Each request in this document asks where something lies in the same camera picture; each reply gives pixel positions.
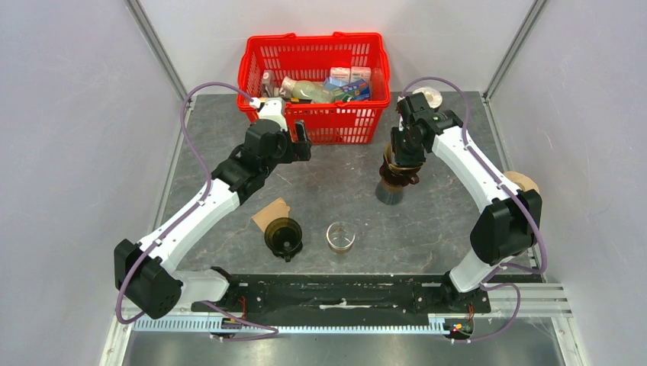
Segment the brown dripper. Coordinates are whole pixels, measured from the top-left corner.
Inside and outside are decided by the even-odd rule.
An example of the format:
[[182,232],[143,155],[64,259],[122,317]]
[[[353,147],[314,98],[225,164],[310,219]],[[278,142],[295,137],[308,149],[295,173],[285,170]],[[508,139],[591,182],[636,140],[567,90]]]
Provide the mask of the brown dripper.
[[389,169],[383,159],[383,163],[379,169],[381,179],[384,179],[391,186],[406,187],[408,185],[416,185],[420,178],[417,175],[421,170],[422,165],[415,167],[399,167],[392,163],[394,166]]

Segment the dark dripper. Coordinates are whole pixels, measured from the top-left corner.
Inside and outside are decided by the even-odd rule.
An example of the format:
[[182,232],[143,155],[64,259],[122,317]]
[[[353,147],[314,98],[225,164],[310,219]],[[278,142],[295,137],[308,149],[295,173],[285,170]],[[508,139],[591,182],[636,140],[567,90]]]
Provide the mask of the dark dripper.
[[290,262],[303,249],[302,235],[302,228],[296,220],[279,217],[266,227],[264,240],[275,257]]

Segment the brown paper coffee filter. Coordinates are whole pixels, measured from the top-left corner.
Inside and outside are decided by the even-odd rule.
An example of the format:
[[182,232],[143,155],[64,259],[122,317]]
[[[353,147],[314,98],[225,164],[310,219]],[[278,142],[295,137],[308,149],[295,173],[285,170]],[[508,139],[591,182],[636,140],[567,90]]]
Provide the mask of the brown paper coffee filter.
[[392,159],[393,159],[393,151],[392,151],[392,145],[390,143],[387,144],[385,147],[385,151],[383,154],[383,159],[386,164],[386,166],[391,169],[394,165],[392,164]]

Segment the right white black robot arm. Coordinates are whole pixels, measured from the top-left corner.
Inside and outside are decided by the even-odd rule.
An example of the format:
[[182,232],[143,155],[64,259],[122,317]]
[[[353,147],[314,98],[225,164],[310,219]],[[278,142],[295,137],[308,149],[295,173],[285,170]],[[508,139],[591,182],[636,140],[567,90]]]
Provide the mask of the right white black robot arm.
[[401,121],[391,130],[381,168],[385,183],[415,185],[426,157],[433,154],[453,171],[480,211],[470,232],[471,249],[449,271],[440,291],[442,305],[459,312],[470,304],[470,292],[496,268],[537,243],[542,198],[536,189],[525,190],[500,172],[453,111],[431,108],[421,92],[400,97],[397,111]]

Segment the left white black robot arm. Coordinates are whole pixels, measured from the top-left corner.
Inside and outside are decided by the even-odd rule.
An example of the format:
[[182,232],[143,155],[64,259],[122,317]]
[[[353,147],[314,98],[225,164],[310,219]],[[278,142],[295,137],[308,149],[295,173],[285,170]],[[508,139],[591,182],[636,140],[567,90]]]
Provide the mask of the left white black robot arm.
[[290,133],[273,120],[259,119],[182,209],[138,242],[119,242],[114,249],[119,322],[135,320],[124,317],[124,300],[151,319],[164,317],[177,304],[203,300],[221,311],[234,309],[240,292],[223,271],[180,271],[179,263],[216,223],[262,188],[278,165],[310,160],[311,147],[303,121]]

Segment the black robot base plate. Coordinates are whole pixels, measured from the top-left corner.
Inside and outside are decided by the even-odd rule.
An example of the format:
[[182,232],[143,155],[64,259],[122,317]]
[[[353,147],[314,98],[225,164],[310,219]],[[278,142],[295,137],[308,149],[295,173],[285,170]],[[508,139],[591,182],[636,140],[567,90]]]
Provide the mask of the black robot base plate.
[[484,291],[454,294],[437,274],[229,274],[216,306],[265,326],[422,326],[428,315],[490,313]]

